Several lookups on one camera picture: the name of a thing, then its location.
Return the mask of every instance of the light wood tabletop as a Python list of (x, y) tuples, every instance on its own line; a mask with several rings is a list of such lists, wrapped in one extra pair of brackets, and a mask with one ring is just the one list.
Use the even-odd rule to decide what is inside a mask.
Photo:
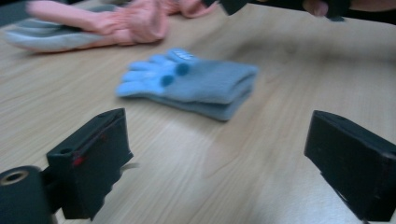
[[(0, 40), (0, 173), (46, 168), (48, 151), (92, 117), (123, 107), (135, 168), (92, 223), (361, 223), (304, 144), (314, 110), (396, 143), (396, 27), (253, 5), (231, 17), (219, 7), (169, 21), (164, 41), (131, 47), (34, 54)], [(129, 63), (174, 47), (260, 68), (230, 121), (115, 95)]]

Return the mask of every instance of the folded glove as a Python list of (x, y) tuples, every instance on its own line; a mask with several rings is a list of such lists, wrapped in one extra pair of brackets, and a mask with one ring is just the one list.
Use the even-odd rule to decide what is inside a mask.
[(170, 49), (148, 62), (132, 63), (122, 77), (119, 97), (145, 97), (183, 110), (228, 120), (249, 97), (257, 68), (194, 57), (184, 49)]
[(6, 41), (37, 52), (152, 43), (165, 38), (168, 15), (180, 12), (195, 18), (214, 8), (205, 7), (200, 0), (134, 0), (125, 7), (106, 5), (90, 10), (31, 1), (27, 11), (39, 20), (17, 24), (16, 29), (6, 31)]

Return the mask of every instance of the wooden surface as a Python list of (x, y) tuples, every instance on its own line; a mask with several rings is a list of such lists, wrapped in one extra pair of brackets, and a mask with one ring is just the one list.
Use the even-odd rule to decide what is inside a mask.
[[(124, 107), (137, 167), (94, 224), (361, 223), (304, 156), (305, 138), (312, 111), (324, 110), (396, 143), (396, 27), (258, 6), (172, 16), (170, 26), (159, 44), (58, 54), (0, 41), (0, 172), (45, 168), (46, 152), (69, 134)], [(173, 47), (260, 67), (232, 120), (115, 96), (128, 63)]]

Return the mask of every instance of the pink fabric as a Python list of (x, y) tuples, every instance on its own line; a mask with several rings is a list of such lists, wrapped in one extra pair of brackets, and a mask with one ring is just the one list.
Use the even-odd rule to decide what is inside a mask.
[(79, 49), (106, 45), (135, 45), (164, 39), (168, 32), (167, 16), (180, 13), (187, 18), (208, 14), (216, 7), (206, 7), (201, 0), (133, 0), (126, 7), (111, 12), (90, 12), (61, 3), (36, 0), (27, 11), (44, 21), (79, 27), (103, 39)]

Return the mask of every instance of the table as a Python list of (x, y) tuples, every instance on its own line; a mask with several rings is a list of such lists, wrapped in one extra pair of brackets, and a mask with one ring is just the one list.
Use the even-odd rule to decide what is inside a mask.
[[(170, 27), (161, 43), (55, 54), (1, 41), (0, 171), (44, 169), (46, 152), (73, 131), (124, 107), (135, 168), (94, 224), (361, 223), (304, 156), (305, 138), (313, 110), (323, 110), (396, 143), (396, 27), (258, 6), (175, 15)], [(115, 96), (128, 63), (173, 47), (260, 68), (230, 121)]]

